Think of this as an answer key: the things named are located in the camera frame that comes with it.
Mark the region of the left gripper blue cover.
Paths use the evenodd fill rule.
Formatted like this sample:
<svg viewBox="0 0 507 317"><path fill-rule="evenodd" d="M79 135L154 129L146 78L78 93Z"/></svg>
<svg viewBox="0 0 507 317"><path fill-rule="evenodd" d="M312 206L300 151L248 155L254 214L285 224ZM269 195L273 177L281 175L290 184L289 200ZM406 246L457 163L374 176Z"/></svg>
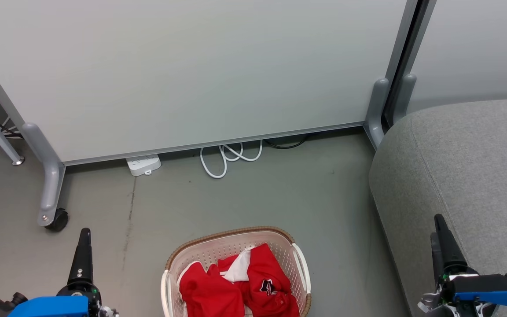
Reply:
<svg viewBox="0 0 507 317"><path fill-rule="evenodd" d="M118 317L120 313L102 304L93 285L91 230L83 228L74 253L68 285L55 296L27 299L14 293L10 301L0 299L0 317Z"/></svg>

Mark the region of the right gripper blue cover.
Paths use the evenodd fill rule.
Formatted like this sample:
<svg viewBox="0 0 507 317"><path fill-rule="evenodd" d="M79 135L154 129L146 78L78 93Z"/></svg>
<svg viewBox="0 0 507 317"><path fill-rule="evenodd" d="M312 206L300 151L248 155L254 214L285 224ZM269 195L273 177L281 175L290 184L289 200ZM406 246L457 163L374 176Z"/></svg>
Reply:
<svg viewBox="0 0 507 317"><path fill-rule="evenodd" d="M507 273L479 275L468 267L442 214L430 235L435 293L423 294L418 307L427 317L491 317L507 307Z"/></svg>

